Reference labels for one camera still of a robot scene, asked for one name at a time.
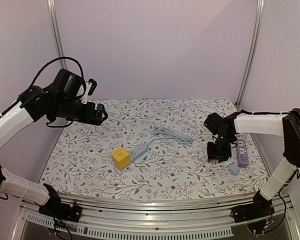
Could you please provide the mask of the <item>light blue plug adapter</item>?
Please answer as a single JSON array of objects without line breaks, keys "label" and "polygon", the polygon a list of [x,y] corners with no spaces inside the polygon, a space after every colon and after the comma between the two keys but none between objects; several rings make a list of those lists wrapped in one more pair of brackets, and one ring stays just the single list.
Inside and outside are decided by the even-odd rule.
[{"label": "light blue plug adapter", "polygon": [[237,175],[240,171],[240,167],[236,164],[236,163],[232,163],[229,168],[228,171],[232,174],[232,175]]}]

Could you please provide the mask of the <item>purple power strip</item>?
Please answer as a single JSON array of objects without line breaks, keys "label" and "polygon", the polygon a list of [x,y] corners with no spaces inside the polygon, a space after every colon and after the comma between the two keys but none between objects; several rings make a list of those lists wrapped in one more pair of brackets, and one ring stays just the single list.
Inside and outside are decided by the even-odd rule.
[{"label": "purple power strip", "polygon": [[238,139],[236,145],[237,165],[240,168],[246,168],[249,165],[249,156],[246,141]]}]

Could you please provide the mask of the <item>yellow cube socket adapter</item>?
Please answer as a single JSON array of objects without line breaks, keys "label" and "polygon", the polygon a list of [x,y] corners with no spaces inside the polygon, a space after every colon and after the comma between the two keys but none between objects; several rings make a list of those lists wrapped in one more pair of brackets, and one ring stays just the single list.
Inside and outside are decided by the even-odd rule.
[{"label": "yellow cube socket adapter", "polygon": [[123,148],[119,147],[111,153],[111,158],[115,166],[122,170],[131,163],[130,154]]}]

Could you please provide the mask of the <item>blue power strip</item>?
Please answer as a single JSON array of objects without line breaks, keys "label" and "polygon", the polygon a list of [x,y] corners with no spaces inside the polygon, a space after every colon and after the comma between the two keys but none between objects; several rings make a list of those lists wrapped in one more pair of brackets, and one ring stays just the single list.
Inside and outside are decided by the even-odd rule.
[{"label": "blue power strip", "polygon": [[130,162],[134,162],[136,159],[141,157],[144,153],[147,152],[148,146],[144,143],[140,143],[137,146],[135,146],[133,149],[129,150],[129,156],[130,156]]}]

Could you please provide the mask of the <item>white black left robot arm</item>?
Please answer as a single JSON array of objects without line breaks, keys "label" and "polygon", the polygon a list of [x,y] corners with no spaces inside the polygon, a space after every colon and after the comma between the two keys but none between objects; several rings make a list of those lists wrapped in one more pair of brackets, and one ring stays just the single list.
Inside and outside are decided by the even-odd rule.
[{"label": "white black left robot arm", "polygon": [[[73,122],[100,126],[108,114],[103,104],[88,101],[96,87],[94,79],[85,81],[84,73],[79,75],[60,69],[51,84],[46,87],[35,85],[36,80],[49,65],[59,61],[55,58],[46,63],[35,75],[29,87],[2,113],[0,113],[0,150],[17,133],[37,122],[42,117],[48,119],[46,126],[54,128],[53,122],[60,118],[69,127]],[[39,205],[39,212],[52,217],[60,217],[76,204],[62,203],[57,191],[49,184],[40,185],[26,180],[3,168],[0,164],[0,193],[4,200],[9,196]]]}]

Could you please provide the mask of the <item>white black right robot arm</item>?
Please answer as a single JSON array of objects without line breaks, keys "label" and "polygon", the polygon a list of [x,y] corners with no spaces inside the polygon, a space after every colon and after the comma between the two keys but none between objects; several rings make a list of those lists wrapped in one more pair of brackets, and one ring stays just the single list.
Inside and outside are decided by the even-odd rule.
[{"label": "white black right robot arm", "polygon": [[300,172],[300,109],[281,112],[234,112],[220,116],[216,112],[207,116],[204,126],[215,137],[207,143],[209,160],[225,162],[232,156],[232,145],[238,135],[251,134],[277,138],[282,144],[281,160],[278,160],[270,177],[253,196],[251,204],[233,209],[239,215],[259,218],[273,213],[273,198]]}]

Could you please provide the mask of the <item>floral patterned table mat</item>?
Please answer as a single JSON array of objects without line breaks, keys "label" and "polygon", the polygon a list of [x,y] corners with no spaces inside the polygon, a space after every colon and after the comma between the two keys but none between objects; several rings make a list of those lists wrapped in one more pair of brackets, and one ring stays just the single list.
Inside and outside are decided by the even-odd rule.
[{"label": "floral patterned table mat", "polygon": [[[41,183],[67,194],[98,198],[158,201],[231,196],[258,191],[268,180],[252,138],[246,141],[249,164],[237,175],[222,163],[208,162],[204,127],[211,113],[236,111],[229,100],[111,99],[103,104],[108,119],[101,126],[73,123],[65,128],[46,164]],[[140,143],[148,150],[124,169],[111,153]]]}]

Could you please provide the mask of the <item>aluminium front rail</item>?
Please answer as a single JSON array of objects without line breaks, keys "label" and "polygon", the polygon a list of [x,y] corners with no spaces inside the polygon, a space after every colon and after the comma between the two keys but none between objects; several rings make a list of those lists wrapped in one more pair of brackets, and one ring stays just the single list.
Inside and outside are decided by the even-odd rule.
[{"label": "aluminium front rail", "polygon": [[235,222],[231,209],[249,204],[252,194],[142,202],[62,194],[77,200],[78,222],[67,224],[75,240],[299,240],[300,229],[288,195],[274,198],[275,213],[263,234]]}]

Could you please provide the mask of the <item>left aluminium frame post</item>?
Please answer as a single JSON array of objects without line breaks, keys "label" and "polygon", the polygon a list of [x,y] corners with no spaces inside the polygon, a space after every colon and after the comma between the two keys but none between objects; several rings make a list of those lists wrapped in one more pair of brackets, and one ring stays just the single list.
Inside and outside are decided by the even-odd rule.
[{"label": "left aluminium frame post", "polygon": [[64,56],[61,34],[58,25],[58,17],[56,11],[56,4],[54,0],[47,0],[47,10],[50,21],[50,26],[52,30],[52,36],[55,44],[55,49],[58,57]]}]

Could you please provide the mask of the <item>aluminium frame post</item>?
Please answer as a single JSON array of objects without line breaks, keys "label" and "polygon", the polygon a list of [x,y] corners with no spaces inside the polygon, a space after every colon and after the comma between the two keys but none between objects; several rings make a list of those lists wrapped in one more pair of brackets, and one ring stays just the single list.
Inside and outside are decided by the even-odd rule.
[{"label": "aluminium frame post", "polygon": [[239,109],[243,103],[243,99],[245,96],[245,92],[247,89],[247,85],[249,82],[251,70],[254,63],[254,58],[257,51],[258,40],[261,32],[262,27],[262,20],[264,15],[264,8],[265,8],[265,0],[258,0],[256,5],[256,14],[254,19],[252,37],[250,42],[250,47],[248,51],[247,61],[244,67],[243,76],[241,80],[241,84],[239,86],[238,94],[236,97],[235,105]]},{"label": "aluminium frame post", "polygon": [[50,21],[50,26],[52,30],[52,36],[55,44],[55,49],[58,57],[64,56],[61,34],[58,25],[58,17],[56,11],[56,4],[54,0],[47,0],[47,10]]}]

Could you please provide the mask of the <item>right aluminium frame post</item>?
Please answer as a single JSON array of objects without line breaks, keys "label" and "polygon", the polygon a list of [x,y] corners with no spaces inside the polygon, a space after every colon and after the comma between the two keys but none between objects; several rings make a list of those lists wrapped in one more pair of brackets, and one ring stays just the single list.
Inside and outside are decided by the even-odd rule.
[{"label": "right aluminium frame post", "polygon": [[249,82],[251,70],[254,63],[254,58],[257,51],[258,40],[261,32],[262,27],[262,20],[264,15],[264,8],[265,8],[265,0],[258,0],[256,5],[256,14],[254,19],[252,37],[250,42],[250,47],[248,51],[247,61],[244,67],[243,76],[241,80],[241,84],[239,86],[238,94],[236,97],[235,105],[239,109],[243,103],[243,99],[245,96],[245,92],[247,89],[247,85]]}]

